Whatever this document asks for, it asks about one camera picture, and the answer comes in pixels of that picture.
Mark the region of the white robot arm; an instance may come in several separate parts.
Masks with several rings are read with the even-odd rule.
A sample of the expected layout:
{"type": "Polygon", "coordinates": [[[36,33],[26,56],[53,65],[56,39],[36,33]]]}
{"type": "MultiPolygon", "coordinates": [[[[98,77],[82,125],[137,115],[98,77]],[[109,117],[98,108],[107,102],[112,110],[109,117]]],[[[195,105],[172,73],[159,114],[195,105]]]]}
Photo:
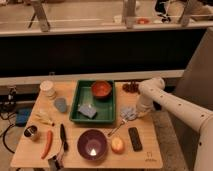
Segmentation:
{"type": "Polygon", "coordinates": [[[157,102],[200,134],[194,171],[213,171],[213,111],[164,91],[165,82],[155,77],[139,83],[136,110],[145,116],[157,102]]]}

